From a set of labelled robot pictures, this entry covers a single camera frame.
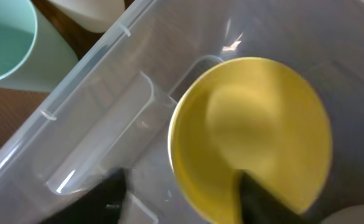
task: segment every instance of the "clear plastic container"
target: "clear plastic container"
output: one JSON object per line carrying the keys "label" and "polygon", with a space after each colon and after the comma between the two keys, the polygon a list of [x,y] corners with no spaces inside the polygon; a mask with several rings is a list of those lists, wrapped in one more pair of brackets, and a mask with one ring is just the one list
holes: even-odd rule
{"label": "clear plastic container", "polygon": [[327,184],[305,214],[364,203],[364,0],[136,0],[0,150],[0,223],[34,223],[131,169],[124,223],[206,223],[167,154],[174,106],[236,57],[297,70],[334,140]]}

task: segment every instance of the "mint green cup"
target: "mint green cup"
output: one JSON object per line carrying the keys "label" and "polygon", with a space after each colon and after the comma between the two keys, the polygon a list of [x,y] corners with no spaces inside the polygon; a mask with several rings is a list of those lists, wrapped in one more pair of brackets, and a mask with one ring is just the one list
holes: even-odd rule
{"label": "mint green cup", "polygon": [[78,62],[29,0],[0,0],[0,87],[51,91]]}

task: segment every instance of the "white cup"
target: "white cup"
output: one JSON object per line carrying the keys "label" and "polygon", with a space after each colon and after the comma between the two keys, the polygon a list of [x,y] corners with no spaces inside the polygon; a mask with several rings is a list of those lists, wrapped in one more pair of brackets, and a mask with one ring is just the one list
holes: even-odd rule
{"label": "white cup", "polygon": [[105,32],[125,11],[124,0],[48,0],[83,28]]}

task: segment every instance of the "transparent storage box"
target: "transparent storage box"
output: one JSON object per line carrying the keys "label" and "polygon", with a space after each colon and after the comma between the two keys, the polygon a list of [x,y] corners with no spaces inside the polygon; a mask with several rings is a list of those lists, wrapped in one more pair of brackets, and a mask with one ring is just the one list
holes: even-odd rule
{"label": "transparent storage box", "polygon": [[0,223],[36,223],[115,167],[123,223],[207,223],[167,154],[173,109],[236,57],[297,70],[329,114],[334,159],[313,221],[364,203],[364,0],[136,0],[0,150]]}

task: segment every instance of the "yellow bowl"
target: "yellow bowl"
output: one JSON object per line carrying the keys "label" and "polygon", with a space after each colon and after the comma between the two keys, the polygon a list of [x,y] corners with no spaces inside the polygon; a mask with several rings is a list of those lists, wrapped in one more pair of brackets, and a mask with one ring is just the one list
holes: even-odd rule
{"label": "yellow bowl", "polygon": [[[271,127],[271,131],[264,128],[253,131],[252,138],[247,136],[248,150],[234,158],[236,166],[219,153],[206,123],[211,99],[224,88],[241,90],[241,94],[223,94],[230,97],[221,101],[223,108],[233,107],[228,102],[240,101],[242,109],[230,110],[248,110],[253,121],[265,114],[258,119],[265,119]],[[224,119],[238,122],[241,117]],[[261,154],[254,151],[261,147],[268,152],[265,168],[255,163],[261,161]],[[201,216],[221,224],[240,222],[233,177],[241,162],[246,161],[247,172],[259,183],[301,213],[320,194],[330,168],[331,148],[329,119],[310,85],[287,66],[254,57],[227,61],[196,80],[179,101],[168,136],[170,162],[185,197]]]}

